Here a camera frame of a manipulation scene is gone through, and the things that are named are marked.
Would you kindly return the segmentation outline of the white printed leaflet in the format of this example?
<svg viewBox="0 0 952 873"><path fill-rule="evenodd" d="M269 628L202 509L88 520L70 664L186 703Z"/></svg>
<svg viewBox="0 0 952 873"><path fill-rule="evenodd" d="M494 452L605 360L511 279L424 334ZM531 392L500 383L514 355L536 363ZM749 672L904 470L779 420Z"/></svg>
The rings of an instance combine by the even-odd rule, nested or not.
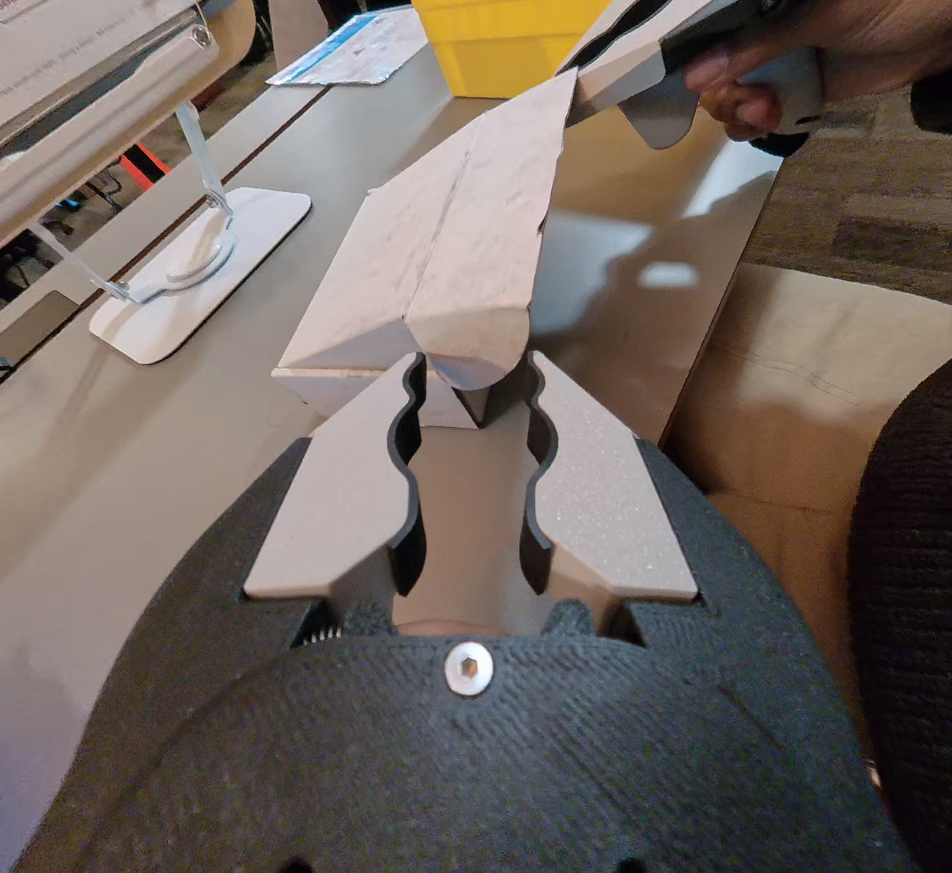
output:
<svg viewBox="0 0 952 873"><path fill-rule="evenodd" d="M270 87L376 86L428 45L411 6L355 14L326 39L268 78Z"/></svg>

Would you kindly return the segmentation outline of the white cardboard mailer box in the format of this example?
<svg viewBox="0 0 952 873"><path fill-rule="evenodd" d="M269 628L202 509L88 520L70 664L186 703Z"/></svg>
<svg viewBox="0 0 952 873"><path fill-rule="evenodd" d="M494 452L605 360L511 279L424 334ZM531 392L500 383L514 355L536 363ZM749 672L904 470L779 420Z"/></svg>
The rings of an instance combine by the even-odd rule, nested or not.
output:
<svg viewBox="0 0 952 873"><path fill-rule="evenodd" d="M271 378L329 417L422 352L421 425L481 427L529 340L576 83L496 106L370 190Z"/></svg>

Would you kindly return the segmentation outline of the grey desk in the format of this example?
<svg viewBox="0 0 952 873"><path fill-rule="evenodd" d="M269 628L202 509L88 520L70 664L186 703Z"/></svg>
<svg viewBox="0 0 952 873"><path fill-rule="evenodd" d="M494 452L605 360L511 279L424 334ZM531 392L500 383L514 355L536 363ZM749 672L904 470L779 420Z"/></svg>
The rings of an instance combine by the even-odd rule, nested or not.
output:
<svg viewBox="0 0 952 873"><path fill-rule="evenodd" d="M364 195L492 107L452 98L430 49L381 86L263 94L212 152L232 186L310 197L292 236L165 362L81 313L2 384L2 870L153 594L318 425L270 372ZM531 347L661 445L778 170L703 113L664 152L616 111L569 129Z"/></svg>

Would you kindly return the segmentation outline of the white stand with wooden board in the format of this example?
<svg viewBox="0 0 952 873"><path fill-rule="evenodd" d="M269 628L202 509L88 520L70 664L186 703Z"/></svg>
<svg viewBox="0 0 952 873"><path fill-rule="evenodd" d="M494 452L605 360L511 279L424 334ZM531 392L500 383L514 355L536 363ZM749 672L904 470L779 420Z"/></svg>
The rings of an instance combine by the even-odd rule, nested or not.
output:
<svg viewBox="0 0 952 873"><path fill-rule="evenodd" d="M226 191L192 100L245 55L252 0L205 0L88 70L65 90L1 122L2 242L31 229L101 289L90 332L127 358L156 364L184 341L303 221L303 193ZM207 208L135 275L117 282L63 246L40 218L175 114Z"/></svg>

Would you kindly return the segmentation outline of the person's right forearm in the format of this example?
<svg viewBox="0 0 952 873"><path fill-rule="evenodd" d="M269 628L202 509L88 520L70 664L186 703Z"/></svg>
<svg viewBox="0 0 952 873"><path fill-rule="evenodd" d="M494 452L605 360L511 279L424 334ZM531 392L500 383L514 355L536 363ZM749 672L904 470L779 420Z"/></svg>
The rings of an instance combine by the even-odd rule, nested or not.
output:
<svg viewBox="0 0 952 873"><path fill-rule="evenodd" d="M910 113L918 129L951 135L951 81L952 70L947 68L911 85Z"/></svg>

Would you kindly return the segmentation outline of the grey board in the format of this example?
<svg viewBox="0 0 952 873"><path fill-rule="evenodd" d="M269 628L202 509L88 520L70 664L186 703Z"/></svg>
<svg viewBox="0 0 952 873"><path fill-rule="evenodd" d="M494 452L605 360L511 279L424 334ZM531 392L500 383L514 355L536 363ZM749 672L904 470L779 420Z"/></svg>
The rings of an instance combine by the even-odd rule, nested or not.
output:
<svg viewBox="0 0 952 873"><path fill-rule="evenodd" d="M327 38L329 27L318 0L268 0L277 70L283 70Z"/></svg>

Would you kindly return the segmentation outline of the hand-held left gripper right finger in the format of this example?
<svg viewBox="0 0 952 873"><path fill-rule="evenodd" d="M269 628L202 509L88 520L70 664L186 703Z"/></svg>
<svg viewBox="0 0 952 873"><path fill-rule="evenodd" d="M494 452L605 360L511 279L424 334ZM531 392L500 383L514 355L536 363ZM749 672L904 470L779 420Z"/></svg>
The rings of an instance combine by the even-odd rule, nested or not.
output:
<svg viewBox="0 0 952 873"><path fill-rule="evenodd" d="M540 351L519 558L555 601L691 602L699 589L635 434Z"/></svg>

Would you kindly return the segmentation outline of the person's black sweater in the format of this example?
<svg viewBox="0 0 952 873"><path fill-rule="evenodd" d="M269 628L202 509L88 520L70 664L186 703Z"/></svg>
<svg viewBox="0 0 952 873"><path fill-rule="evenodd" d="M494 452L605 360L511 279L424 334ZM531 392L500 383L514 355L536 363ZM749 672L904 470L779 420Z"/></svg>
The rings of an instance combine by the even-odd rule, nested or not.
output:
<svg viewBox="0 0 952 873"><path fill-rule="evenodd" d="M892 816L951 870L951 363L898 405L851 518L848 598L863 714Z"/></svg>

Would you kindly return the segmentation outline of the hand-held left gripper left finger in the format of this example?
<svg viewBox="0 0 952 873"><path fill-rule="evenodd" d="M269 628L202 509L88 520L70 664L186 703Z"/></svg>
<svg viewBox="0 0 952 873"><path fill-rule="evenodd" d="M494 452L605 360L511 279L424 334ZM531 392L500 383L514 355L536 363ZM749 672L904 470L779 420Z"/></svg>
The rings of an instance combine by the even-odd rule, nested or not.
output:
<svg viewBox="0 0 952 873"><path fill-rule="evenodd" d="M393 600L422 575L410 462L426 362L411 352L313 433L244 582L253 599Z"/></svg>

